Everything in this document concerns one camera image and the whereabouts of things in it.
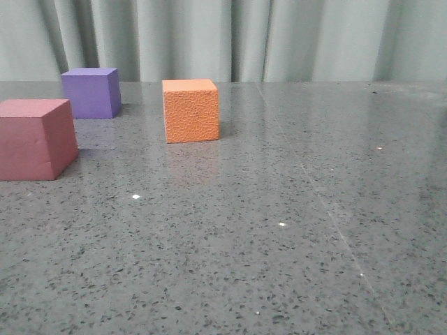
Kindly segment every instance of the gray curtain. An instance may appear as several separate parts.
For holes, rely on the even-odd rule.
[[[447,0],[0,0],[0,80],[446,80]]]

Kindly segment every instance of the pink cube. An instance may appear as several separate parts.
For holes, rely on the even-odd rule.
[[[77,156],[68,100],[0,103],[0,180],[55,180]]]

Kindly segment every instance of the gray table surface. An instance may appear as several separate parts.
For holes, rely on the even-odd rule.
[[[446,334],[447,85],[218,87],[219,141],[124,82],[58,180],[0,182],[0,334]]]

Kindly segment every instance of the cube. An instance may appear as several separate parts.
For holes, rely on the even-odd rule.
[[[68,100],[0,103],[0,180],[54,180],[77,156]]]
[[[166,142],[219,139],[219,92],[209,79],[164,80]]]
[[[74,68],[61,78],[75,119],[112,119],[121,110],[117,68]]]

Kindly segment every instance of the textured orange cube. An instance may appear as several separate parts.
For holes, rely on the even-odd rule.
[[[209,79],[164,80],[167,143],[219,139],[219,91]]]

